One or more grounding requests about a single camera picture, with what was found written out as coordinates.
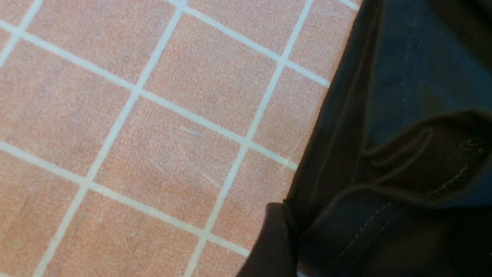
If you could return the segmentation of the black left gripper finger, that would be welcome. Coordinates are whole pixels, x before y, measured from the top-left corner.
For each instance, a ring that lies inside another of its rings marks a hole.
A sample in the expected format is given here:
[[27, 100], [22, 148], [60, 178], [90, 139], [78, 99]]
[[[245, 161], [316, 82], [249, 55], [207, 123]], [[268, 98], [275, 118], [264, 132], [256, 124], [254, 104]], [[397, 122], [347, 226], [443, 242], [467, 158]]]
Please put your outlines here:
[[281, 203], [266, 205], [265, 219], [237, 277], [296, 277], [297, 242]]

